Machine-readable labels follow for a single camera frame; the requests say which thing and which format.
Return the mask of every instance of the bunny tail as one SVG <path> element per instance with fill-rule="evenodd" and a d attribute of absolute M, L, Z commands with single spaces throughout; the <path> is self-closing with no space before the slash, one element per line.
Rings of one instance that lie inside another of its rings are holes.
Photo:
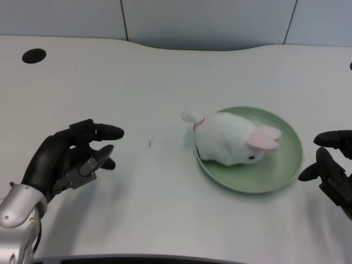
<path fill-rule="evenodd" d="M 204 119 L 204 116 L 202 116 L 200 113 L 197 113 L 197 112 L 183 111 L 181 114 L 181 118 L 185 122 L 199 123 L 199 122 L 202 122 L 202 120 Z"/>

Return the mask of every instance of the white wall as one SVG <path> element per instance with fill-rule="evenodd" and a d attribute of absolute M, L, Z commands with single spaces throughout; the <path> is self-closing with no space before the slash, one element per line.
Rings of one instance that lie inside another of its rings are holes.
<path fill-rule="evenodd" d="M 122 0 L 129 40 L 237 50 L 283 44 L 296 0 Z M 126 39 L 120 0 L 0 0 L 0 35 Z M 352 0 L 298 0 L 285 44 L 352 46 Z"/>
<path fill-rule="evenodd" d="M 298 0 L 286 44 L 352 46 L 352 0 Z"/>
<path fill-rule="evenodd" d="M 119 0 L 0 0 L 0 35 L 125 39 Z"/>
<path fill-rule="evenodd" d="M 283 44 L 294 5 L 295 0 L 123 0 L 130 41 L 187 50 Z"/>

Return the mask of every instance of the bunny ear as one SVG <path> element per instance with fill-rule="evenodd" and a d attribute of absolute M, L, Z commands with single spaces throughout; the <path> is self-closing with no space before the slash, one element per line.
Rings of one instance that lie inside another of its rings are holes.
<path fill-rule="evenodd" d="M 260 125 L 255 131 L 275 141 L 279 141 L 281 138 L 281 131 L 272 126 Z"/>
<path fill-rule="evenodd" d="M 273 151 L 279 148 L 279 143 L 264 136 L 258 131 L 254 131 L 247 139 L 248 146 L 262 151 Z"/>

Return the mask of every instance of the black cable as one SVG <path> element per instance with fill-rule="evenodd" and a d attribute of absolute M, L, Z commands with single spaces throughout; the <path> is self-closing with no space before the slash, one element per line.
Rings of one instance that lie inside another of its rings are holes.
<path fill-rule="evenodd" d="M 35 245 L 33 247 L 33 253 L 35 253 L 35 251 L 37 250 L 41 237 L 42 237 L 42 221 L 39 220 L 39 234 L 37 237 L 37 241 L 35 241 Z"/>

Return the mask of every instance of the white plush rabbit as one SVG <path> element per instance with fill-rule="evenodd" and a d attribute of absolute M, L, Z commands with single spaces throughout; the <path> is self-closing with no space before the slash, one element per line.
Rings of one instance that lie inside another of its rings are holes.
<path fill-rule="evenodd" d="M 254 163 L 265 151 L 279 148 L 281 131 L 231 113 L 203 117 L 196 112 L 183 112 L 182 119 L 194 123 L 197 149 L 202 160 L 214 160 L 226 166 Z"/>

